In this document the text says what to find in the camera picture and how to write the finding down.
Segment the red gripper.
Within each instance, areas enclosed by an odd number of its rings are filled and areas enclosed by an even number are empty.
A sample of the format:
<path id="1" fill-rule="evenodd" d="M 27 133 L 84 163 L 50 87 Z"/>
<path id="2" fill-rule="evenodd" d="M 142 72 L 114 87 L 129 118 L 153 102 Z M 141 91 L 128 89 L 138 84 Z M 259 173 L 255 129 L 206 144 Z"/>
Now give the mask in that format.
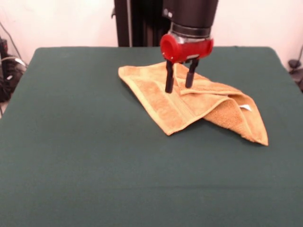
<path id="1" fill-rule="evenodd" d="M 184 62 L 190 59 L 191 64 L 186 77 L 186 88 L 191 88 L 194 81 L 194 74 L 199 64 L 199 59 L 208 56 L 213 50 L 214 40 L 203 39 L 197 42 L 183 42 L 177 40 L 172 34 L 165 34 L 160 40 L 160 50 L 166 59 L 166 86 L 165 92 L 172 93 L 174 78 L 173 78 L 173 65 L 176 62 Z"/>

